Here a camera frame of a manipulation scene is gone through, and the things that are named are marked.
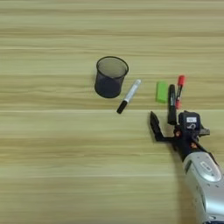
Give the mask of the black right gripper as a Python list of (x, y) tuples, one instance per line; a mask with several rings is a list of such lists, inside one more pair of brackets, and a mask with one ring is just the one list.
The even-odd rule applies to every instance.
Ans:
[(207, 150), (200, 145), (199, 138), (208, 136), (209, 129), (192, 130), (176, 127), (173, 136), (164, 136), (160, 127), (158, 117), (154, 112), (150, 112), (150, 126), (158, 142), (170, 143), (173, 149), (179, 154), (182, 161), (194, 152), (206, 152)]

